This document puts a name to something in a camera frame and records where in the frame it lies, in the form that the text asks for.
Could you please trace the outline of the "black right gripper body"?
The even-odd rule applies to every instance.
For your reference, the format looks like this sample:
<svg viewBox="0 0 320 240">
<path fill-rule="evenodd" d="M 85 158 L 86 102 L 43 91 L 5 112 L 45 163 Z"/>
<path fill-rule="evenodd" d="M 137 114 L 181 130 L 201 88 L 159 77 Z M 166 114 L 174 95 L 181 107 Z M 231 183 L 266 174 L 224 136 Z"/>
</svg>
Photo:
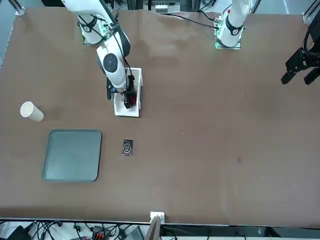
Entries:
<svg viewBox="0 0 320 240">
<path fill-rule="evenodd" d="M 137 95 L 137 91 L 135 89 L 134 82 L 135 82 L 135 77 L 133 75 L 128 75 L 127 76 L 128 85 L 127 85 L 127 89 L 126 89 L 126 97 L 128 99 Z"/>
</svg>

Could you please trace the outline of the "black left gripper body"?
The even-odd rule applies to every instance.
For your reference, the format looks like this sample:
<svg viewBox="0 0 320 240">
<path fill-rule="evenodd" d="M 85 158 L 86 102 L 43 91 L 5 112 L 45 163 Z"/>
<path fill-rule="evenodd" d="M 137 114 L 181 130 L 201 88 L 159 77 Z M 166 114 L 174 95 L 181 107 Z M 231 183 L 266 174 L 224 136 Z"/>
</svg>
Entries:
<svg viewBox="0 0 320 240">
<path fill-rule="evenodd" d="M 313 47 L 308 47 L 308 39 L 311 37 Z M 303 41 L 303 50 L 305 53 L 305 61 L 308 67 L 320 66 L 320 20 L 313 19 L 308 26 L 307 32 Z"/>
</svg>

